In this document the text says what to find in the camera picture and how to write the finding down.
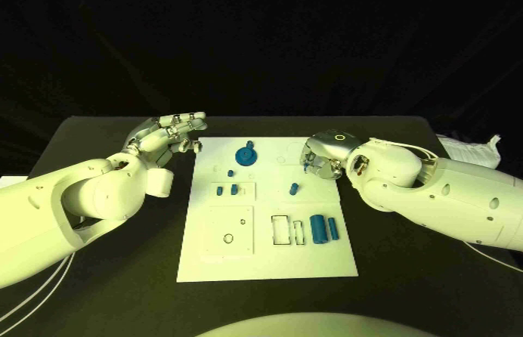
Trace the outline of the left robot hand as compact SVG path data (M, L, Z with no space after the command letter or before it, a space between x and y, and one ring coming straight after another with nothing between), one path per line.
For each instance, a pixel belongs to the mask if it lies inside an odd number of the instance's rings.
M162 168L174 153L203 149L200 141L190 139L191 131L207 128L205 113L180 113L146 119L129 132L122 152L133 155L148 169Z

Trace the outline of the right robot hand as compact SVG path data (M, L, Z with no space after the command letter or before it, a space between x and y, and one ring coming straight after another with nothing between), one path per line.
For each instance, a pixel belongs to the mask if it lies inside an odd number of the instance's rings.
M348 155L361 144L355 136L335 129L315 133L301 149L303 172L325 180L337 180L342 176Z

